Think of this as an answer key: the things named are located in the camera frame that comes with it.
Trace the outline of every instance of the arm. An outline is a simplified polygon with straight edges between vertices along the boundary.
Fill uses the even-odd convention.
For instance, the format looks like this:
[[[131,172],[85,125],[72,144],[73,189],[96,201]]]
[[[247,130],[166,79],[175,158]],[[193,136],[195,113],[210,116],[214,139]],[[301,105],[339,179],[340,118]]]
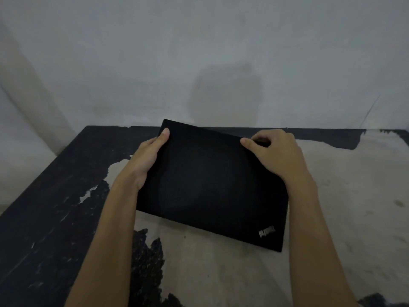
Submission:
[[[255,141],[270,142],[267,148]],[[300,147],[290,133],[262,130],[241,139],[271,172],[279,175],[289,195],[289,262],[295,307],[357,306],[346,281],[318,200],[317,185]]]
[[[168,139],[165,129],[158,138],[141,143],[115,179],[65,307],[128,305],[137,195]]]

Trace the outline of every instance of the laptop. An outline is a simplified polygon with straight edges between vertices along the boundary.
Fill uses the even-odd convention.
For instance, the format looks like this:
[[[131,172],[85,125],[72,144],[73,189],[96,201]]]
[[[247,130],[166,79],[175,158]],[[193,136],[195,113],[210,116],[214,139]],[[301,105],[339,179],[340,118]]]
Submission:
[[[288,195],[240,137],[165,119],[170,129],[137,210],[281,252]]]

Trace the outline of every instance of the finger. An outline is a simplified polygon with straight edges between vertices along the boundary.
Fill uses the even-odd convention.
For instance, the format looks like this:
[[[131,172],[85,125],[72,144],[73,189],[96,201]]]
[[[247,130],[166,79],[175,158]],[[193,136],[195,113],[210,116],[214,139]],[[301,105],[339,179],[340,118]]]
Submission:
[[[264,129],[260,130],[258,133],[256,133],[254,136],[252,136],[252,140],[257,141],[265,141],[268,140],[270,142],[273,142],[273,140],[280,135],[284,134],[285,131],[282,129]]]
[[[143,141],[143,142],[139,145],[139,147],[151,145],[153,142],[155,142],[156,138],[157,138],[157,137],[154,137],[154,138],[152,138],[152,139]]]
[[[256,155],[257,157],[260,156],[261,153],[263,153],[264,150],[266,149],[265,147],[262,147],[261,145],[258,145],[256,142],[254,142],[253,140],[248,139],[248,138],[241,138],[240,143],[246,149],[253,152],[253,154]]]
[[[152,149],[157,153],[159,149],[161,148],[162,145],[166,143],[166,141],[169,140],[170,136],[170,131],[168,128],[165,128],[162,133],[159,135],[159,137],[156,138],[156,140],[151,144]]]

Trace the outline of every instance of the wall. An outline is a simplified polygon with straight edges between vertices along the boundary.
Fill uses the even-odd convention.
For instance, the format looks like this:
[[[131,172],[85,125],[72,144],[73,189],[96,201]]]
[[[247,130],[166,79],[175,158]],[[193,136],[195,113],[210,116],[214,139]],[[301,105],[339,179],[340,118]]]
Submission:
[[[0,87],[0,214],[55,155]]]
[[[409,0],[0,0],[75,133],[163,118],[404,129],[408,10]]]

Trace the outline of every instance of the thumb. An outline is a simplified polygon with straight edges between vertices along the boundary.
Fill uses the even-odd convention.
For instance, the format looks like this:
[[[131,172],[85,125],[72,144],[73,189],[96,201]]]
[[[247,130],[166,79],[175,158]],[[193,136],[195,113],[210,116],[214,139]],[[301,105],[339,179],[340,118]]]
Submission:
[[[241,138],[240,139],[240,143],[241,145],[243,145],[246,149],[248,149],[249,151],[253,152],[254,155],[256,155],[257,157],[261,154],[261,152],[263,152],[263,150],[265,149],[265,147],[262,147],[260,145],[258,145],[256,142],[254,142],[251,139],[247,139],[247,138]]]
[[[159,149],[164,145],[170,136],[170,131],[168,128],[165,128],[159,137],[151,144],[152,149],[157,153]]]

